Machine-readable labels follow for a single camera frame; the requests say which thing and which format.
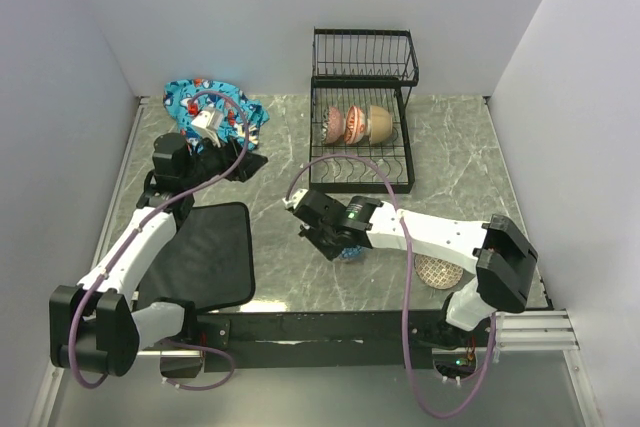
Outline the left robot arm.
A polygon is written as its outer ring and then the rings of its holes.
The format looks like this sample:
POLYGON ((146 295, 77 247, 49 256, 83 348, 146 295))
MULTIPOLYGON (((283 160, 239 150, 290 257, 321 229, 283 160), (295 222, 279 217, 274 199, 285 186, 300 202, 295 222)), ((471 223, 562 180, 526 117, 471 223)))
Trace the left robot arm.
POLYGON ((76 285, 50 297, 52 363, 93 389, 159 341, 193 346, 199 314, 248 303, 256 289, 248 207, 197 207, 194 194, 223 179, 245 182, 267 161, 237 140, 191 146, 178 133, 159 136, 121 237, 76 285))

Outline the orange floral bowl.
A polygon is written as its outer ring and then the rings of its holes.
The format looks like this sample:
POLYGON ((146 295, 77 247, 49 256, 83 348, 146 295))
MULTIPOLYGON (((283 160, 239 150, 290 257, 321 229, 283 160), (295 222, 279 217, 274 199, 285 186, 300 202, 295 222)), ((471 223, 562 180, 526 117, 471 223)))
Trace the orange floral bowl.
POLYGON ((346 145, 359 143, 369 136, 369 114, 366 109, 352 105, 345 117, 344 142, 346 145))

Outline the black wire dish rack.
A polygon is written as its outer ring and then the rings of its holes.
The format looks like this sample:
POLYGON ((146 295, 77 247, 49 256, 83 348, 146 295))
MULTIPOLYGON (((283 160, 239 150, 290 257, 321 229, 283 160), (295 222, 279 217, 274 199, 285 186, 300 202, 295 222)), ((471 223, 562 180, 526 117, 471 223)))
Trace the black wire dish rack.
POLYGON ((415 182, 406 110, 419 82, 408 30, 315 28, 310 87, 312 188, 407 194, 415 182))

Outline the white beige bowl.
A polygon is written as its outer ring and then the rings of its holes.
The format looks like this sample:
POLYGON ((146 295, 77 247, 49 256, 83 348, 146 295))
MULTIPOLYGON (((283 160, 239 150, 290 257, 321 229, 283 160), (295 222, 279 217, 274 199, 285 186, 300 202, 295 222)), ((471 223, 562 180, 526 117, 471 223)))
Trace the white beige bowl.
POLYGON ((384 108, 370 105, 367 113, 367 136, 371 144, 386 141, 393 131, 393 118, 384 108))

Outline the black leaf pattern bowl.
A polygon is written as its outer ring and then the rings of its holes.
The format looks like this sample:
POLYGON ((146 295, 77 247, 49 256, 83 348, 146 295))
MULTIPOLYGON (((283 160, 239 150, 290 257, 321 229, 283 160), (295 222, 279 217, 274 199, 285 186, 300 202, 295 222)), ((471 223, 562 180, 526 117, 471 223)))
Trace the black leaf pattern bowl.
POLYGON ((322 142, 324 144, 334 144, 341 139, 344 132, 345 119, 342 112, 335 106, 328 107, 322 117, 322 142))

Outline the brown mosaic pattern bowl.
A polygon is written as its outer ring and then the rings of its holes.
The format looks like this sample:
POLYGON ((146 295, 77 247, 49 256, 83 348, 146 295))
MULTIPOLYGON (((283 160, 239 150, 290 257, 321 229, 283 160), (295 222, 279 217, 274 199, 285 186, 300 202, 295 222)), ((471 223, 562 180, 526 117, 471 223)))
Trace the brown mosaic pattern bowl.
POLYGON ((459 284, 464 273, 453 263, 425 255, 414 257, 414 270, 422 282, 437 290, 452 289, 459 284))

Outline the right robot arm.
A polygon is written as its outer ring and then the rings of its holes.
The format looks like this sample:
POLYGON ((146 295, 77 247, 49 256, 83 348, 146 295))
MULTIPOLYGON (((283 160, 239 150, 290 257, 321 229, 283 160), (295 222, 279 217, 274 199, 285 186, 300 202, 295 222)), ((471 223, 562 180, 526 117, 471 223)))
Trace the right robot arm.
POLYGON ((538 254, 506 216, 452 220, 364 196, 342 204, 307 189, 285 198, 284 205, 301 222, 300 236, 329 260, 347 248, 392 249, 444 261, 470 274, 427 329, 427 341, 437 348, 463 347, 493 313, 519 314, 527 307, 538 254))

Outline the blue triangle pattern bowl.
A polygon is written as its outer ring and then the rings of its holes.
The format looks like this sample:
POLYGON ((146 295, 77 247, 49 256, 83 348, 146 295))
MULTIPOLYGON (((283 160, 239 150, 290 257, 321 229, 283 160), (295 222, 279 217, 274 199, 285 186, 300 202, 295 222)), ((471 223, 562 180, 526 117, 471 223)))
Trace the blue triangle pattern bowl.
POLYGON ((338 260, 343 262, 352 262, 359 259, 364 253, 364 248, 361 246, 345 247, 337 257, 338 260))

